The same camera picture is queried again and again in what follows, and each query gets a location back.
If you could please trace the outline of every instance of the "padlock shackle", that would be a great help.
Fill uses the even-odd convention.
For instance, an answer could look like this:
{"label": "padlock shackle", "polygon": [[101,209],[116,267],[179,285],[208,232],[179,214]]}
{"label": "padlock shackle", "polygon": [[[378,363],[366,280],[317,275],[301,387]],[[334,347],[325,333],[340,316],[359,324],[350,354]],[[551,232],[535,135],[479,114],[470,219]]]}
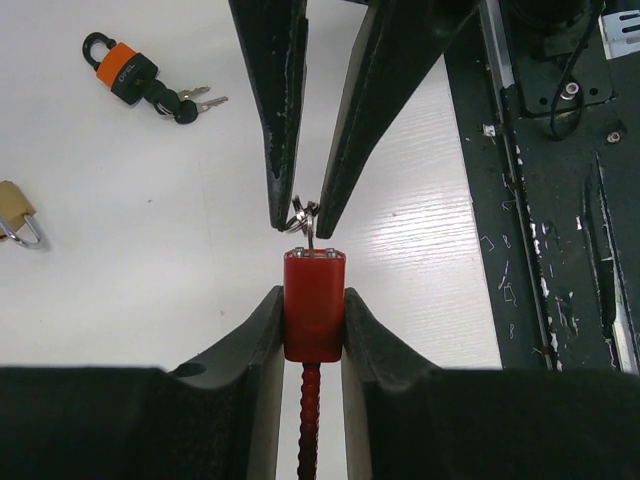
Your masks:
{"label": "padlock shackle", "polygon": [[35,223],[35,220],[31,215],[24,216],[24,222],[27,224],[31,233],[35,237],[35,242],[30,242],[29,240],[25,240],[18,233],[11,228],[9,222],[7,222],[2,215],[0,215],[0,228],[4,230],[7,237],[13,240],[15,243],[29,250],[37,250],[38,248],[42,248],[44,246],[44,242],[42,241],[42,232],[38,227],[38,224]]}
{"label": "padlock shackle", "polygon": [[116,46],[116,41],[113,38],[109,38],[104,33],[100,32],[90,33],[89,35],[87,35],[87,38],[84,39],[84,43],[82,44],[82,56],[87,61],[87,63],[97,71],[98,67],[100,66],[100,62],[98,62],[91,56],[91,48],[96,43],[104,43],[105,46],[109,50],[111,50]]}

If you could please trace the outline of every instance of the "twisted red cable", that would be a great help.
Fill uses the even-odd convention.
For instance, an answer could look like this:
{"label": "twisted red cable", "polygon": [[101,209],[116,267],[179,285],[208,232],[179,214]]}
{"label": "twisted red cable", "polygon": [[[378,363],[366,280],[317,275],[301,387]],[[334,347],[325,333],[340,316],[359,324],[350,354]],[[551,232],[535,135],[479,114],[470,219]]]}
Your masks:
{"label": "twisted red cable", "polygon": [[303,363],[302,366],[298,479],[315,480],[318,463],[318,420],[320,417],[320,364]]}

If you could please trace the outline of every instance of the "white tabletop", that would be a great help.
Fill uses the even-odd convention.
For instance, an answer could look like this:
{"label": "white tabletop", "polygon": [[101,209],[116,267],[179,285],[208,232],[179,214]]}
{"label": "white tabletop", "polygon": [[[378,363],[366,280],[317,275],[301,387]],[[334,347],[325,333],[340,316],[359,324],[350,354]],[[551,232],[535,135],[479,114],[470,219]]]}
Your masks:
{"label": "white tabletop", "polygon": [[[319,199],[365,7],[312,0],[295,191]],[[174,89],[229,102],[189,126],[130,108],[81,55],[129,44]],[[262,132],[225,0],[25,0],[0,18],[0,180],[50,247],[0,243],[0,362],[172,369],[240,324],[304,243],[269,227]],[[393,124],[334,238],[349,286],[443,366],[499,367],[444,62]],[[346,478],[339,366],[323,367],[318,478]],[[300,368],[288,365],[279,479],[295,478]]]}

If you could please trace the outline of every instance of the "bolt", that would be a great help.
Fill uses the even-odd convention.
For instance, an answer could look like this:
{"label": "bolt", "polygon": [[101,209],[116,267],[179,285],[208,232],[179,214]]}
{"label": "bolt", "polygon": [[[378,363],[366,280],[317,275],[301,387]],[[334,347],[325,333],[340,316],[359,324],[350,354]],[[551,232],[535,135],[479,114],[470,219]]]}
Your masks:
{"label": "bolt", "polygon": [[564,87],[564,91],[562,92],[562,95],[560,95],[560,98],[562,98],[563,100],[573,100],[574,98],[576,98],[576,95],[579,91],[580,85],[578,85],[576,82],[569,82]]}
{"label": "bolt", "polygon": [[622,140],[622,137],[618,132],[611,132],[609,135],[607,135],[607,142],[611,144],[618,143],[620,140]]}

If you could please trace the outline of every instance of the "red padlock body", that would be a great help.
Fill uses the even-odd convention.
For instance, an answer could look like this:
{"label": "red padlock body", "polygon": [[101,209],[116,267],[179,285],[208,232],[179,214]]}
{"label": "red padlock body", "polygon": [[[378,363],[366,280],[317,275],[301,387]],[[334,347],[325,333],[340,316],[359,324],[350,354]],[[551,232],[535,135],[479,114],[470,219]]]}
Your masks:
{"label": "red padlock body", "polygon": [[347,257],[338,251],[284,256],[284,356],[291,362],[337,362],[344,334]]}

